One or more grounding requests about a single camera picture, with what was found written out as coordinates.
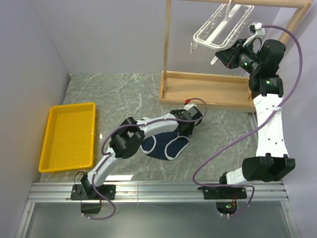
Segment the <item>white clip hanger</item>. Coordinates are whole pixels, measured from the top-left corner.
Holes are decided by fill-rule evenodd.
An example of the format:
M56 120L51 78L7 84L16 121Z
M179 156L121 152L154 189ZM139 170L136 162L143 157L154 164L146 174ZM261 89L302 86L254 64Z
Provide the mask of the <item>white clip hanger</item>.
M254 8L253 5L233 4L231 0L222 3L193 35L190 52L193 53L198 46L215 51L231 47L249 22ZM228 26L232 27L231 30L222 42L218 43L217 38Z

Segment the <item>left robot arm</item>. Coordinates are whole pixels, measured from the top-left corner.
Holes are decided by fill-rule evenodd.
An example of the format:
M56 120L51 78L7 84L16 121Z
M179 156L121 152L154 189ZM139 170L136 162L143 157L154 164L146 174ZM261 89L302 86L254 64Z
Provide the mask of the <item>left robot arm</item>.
M106 177L120 162L135 155L145 139L170 132L191 135L194 127L201 123L205 115L206 113L199 111L196 104L189 103L182 109L172 110L154 119L135 120L128 117L106 138L110 143L106 150L106 141L103 143L102 159L90 172L82 176L82 193L89 200L97 198Z

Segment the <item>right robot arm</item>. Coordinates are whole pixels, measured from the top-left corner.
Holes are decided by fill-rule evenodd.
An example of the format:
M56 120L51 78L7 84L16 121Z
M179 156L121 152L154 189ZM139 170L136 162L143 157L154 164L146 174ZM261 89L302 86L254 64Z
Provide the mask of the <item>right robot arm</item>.
M285 50L283 43L270 39L254 52L253 42L239 39L215 54L228 69L241 67L249 74L248 86L259 129L256 155L244 159L241 168L220 177L218 192L224 198L235 193L235 184L280 181L295 168L295 159L289 157L284 142L280 105L284 89L277 74Z

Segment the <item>navy blue underwear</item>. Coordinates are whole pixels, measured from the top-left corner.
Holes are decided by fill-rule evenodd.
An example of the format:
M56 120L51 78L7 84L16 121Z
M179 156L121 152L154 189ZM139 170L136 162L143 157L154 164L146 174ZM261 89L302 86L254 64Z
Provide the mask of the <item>navy blue underwear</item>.
M165 132L150 136L142 142L142 152L155 159L172 161L189 145L189 135L180 132Z

